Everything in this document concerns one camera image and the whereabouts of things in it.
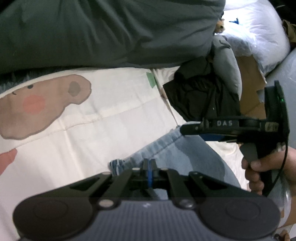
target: stuffed animal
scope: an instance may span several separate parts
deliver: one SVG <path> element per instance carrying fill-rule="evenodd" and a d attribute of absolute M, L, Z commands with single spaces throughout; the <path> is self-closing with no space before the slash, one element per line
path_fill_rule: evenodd
<path fill-rule="evenodd" d="M 216 24 L 214 33 L 221 34 L 221 33 L 223 33 L 224 30 L 225 30 L 225 28 L 224 28 L 224 19 L 220 19 L 220 20 L 218 20 L 218 22 Z"/>

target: brown cardboard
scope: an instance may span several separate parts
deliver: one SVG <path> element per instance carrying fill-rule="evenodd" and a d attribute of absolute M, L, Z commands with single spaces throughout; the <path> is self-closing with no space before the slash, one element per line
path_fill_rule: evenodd
<path fill-rule="evenodd" d="M 242 76 L 241 113 L 250 117 L 265 119 L 264 103 L 260 103 L 258 90 L 264 89 L 264 81 L 256 60 L 253 56 L 237 57 L 237 63 Z"/>

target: bear inner ear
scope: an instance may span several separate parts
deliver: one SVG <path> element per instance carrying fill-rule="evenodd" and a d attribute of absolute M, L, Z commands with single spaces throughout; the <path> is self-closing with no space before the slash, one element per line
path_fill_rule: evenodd
<path fill-rule="evenodd" d="M 81 91 L 80 85 L 76 82 L 76 81 L 72 81 L 69 84 L 69 89 L 68 89 L 68 93 L 72 96 L 75 97 L 77 96 Z"/>

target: blue denim fabric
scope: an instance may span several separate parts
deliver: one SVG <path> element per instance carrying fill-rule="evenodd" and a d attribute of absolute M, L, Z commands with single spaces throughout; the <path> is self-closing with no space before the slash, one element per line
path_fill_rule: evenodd
<path fill-rule="evenodd" d="M 179 128 L 134 153 L 125 160 L 113 160 L 109 169 L 113 175 L 140 167 L 143 159 L 155 159 L 159 168 L 175 169 L 181 175 L 197 171 L 220 181 L 240 187 L 226 162 L 200 136 L 182 136 Z M 153 198 L 167 199 L 164 190 L 149 190 Z"/>

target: green patch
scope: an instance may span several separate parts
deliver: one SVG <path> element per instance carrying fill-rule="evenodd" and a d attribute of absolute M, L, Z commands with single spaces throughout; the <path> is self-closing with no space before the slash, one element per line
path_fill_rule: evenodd
<path fill-rule="evenodd" d="M 154 86 L 156 86 L 156 81 L 155 81 L 154 75 L 152 73 L 148 73 L 148 72 L 146 73 L 146 75 L 149 80 L 151 88 L 154 88 Z"/>

